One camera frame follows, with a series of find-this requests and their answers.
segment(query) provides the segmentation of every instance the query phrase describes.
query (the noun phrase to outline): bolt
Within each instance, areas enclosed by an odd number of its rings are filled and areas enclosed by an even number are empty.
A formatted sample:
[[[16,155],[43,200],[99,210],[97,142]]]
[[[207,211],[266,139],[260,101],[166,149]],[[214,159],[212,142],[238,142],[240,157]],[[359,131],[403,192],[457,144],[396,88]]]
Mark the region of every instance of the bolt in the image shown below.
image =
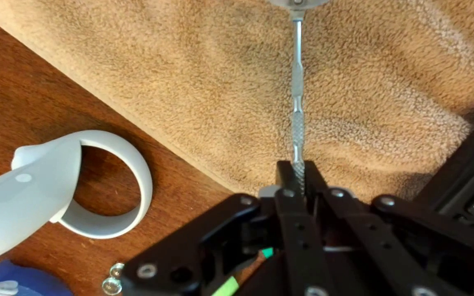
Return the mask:
[[[319,285],[309,285],[306,287],[304,296],[327,296],[327,292]]]
[[[105,277],[105,280],[102,280],[102,290],[107,296],[117,296],[122,292],[122,282],[117,277]]]
[[[138,277],[155,277],[156,266],[155,264],[141,264],[136,271]]]
[[[112,277],[120,277],[123,266],[125,264],[122,261],[115,262],[113,266],[110,266],[108,274]]]
[[[388,205],[388,206],[395,205],[395,198],[388,197],[388,195],[382,197],[380,201]]]
[[[250,198],[250,197],[247,197],[247,195],[242,195],[240,197],[240,203],[243,203],[243,205],[250,205],[253,200]]]
[[[424,287],[424,285],[415,285],[413,296],[436,296],[436,292],[429,287]]]
[[[289,188],[286,188],[286,187],[281,190],[281,193],[283,193],[285,197],[294,197],[294,195],[296,195],[293,190],[289,190]]]
[[[340,188],[332,188],[332,190],[331,190],[331,195],[334,195],[334,197],[337,197],[337,198],[342,198],[342,197],[345,195],[345,192],[340,190]]]

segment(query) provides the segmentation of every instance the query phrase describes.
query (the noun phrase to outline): wooden table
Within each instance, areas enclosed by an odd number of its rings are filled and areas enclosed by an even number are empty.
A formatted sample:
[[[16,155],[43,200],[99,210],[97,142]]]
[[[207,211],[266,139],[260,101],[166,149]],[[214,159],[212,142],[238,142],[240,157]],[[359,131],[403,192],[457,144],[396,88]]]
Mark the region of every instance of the wooden table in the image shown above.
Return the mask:
[[[48,223],[5,254],[51,271],[77,296],[100,294],[110,264],[131,257],[229,193],[0,29],[0,174],[8,170],[15,147],[87,127],[113,131],[145,154],[156,188],[150,213],[113,239],[89,239]],[[118,213],[133,206],[138,187],[122,160],[85,147],[76,197],[90,210]]]

